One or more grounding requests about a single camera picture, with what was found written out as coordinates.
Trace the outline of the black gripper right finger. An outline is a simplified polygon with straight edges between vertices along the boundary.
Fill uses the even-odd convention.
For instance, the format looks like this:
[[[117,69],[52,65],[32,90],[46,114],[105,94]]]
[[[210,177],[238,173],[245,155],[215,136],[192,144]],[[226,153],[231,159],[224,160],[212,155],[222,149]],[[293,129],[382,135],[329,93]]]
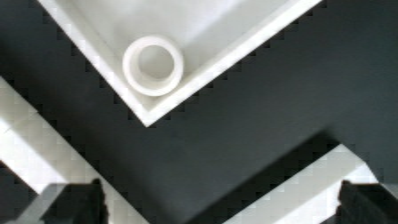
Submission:
[[[398,224],[398,198],[380,184],[341,183],[336,224]]]

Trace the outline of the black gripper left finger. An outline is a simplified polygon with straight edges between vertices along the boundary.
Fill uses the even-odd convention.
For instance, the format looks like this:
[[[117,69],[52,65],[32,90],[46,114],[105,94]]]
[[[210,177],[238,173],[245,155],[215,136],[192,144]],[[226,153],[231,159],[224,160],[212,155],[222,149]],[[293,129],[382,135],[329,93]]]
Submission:
[[[16,218],[16,224],[109,224],[101,181],[50,184]]]

